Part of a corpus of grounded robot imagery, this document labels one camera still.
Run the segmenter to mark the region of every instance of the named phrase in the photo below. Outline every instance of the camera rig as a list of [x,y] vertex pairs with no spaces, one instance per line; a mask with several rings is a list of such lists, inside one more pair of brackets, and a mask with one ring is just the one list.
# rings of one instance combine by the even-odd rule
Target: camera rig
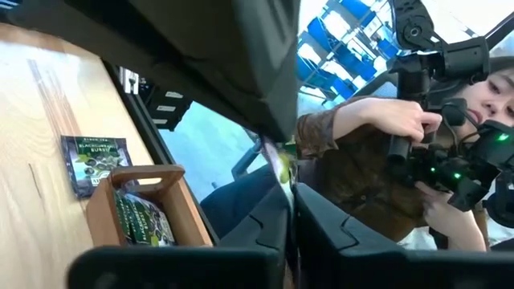
[[[441,114],[454,143],[450,148],[437,144],[430,144],[428,149],[413,148],[408,138],[392,136],[388,154],[390,172],[406,185],[422,181],[434,189],[452,192],[449,204],[462,211],[471,210],[489,192],[500,173],[510,176],[514,165],[514,130],[494,120],[477,124],[468,115],[464,99],[432,100],[430,84],[433,79],[438,82],[467,79],[470,84],[484,81],[490,71],[487,41],[476,37],[446,43],[434,32],[434,24],[421,1],[392,2],[398,45],[411,51],[388,63],[390,73],[398,73],[397,98],[415,101],[424,111]],[[476,132],[457,141],[454,127],[466,120],[476,127]],[[435,134],[427,135],[423,142],[430,143],[435,137]],[[471,145],[465,143],[472,137],[479,138]],[[501,197],[493,197],[487,208],[498,223],[514,227],[514,218],[506,204],[497,204],[500,200],[507,201],[503,193],[508,193],[509,182],[510,179],[502,181],[506,188],[497,191]]]

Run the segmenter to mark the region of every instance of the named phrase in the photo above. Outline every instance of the wooden table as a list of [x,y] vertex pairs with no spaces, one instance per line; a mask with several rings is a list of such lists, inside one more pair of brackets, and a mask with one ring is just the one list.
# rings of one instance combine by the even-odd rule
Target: wooden table
[[64,287],[92,247],[85,202],[71,191],[61,135],[124,137],[134,165],[152,160],[100,59],[0,24],[0,284]]

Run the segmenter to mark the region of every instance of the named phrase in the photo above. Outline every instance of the glass window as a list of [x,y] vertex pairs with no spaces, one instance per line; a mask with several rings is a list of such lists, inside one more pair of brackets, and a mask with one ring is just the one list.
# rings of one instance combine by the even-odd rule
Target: glass window
[[513,56],[514,55],[514,31],[504,40],[491,49],[491,56]]

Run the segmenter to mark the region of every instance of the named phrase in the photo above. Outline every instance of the green light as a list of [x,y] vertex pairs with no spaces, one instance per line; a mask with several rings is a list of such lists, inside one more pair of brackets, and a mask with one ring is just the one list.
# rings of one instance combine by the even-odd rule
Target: green light
[[507,133],[502,133],[502,134],[500,134],[500,136],[498,136],[499,141],[503,141],[503,140],[507,140],[507,139],[508,139]]

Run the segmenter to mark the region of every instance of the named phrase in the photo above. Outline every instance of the brown patterned blouse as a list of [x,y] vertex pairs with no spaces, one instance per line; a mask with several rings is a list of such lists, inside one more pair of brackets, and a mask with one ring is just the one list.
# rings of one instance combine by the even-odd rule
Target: brown patterned blouse
[[[426,223],[422,193],[395,183],[385,173],[390,136],[366,124],[338,140],[332,138],[336,110],[363,98],[354,97],[298,119],[299,180],[368,227],[399,242]],[[488,244],[483,208],[477,207],[474,214]]]

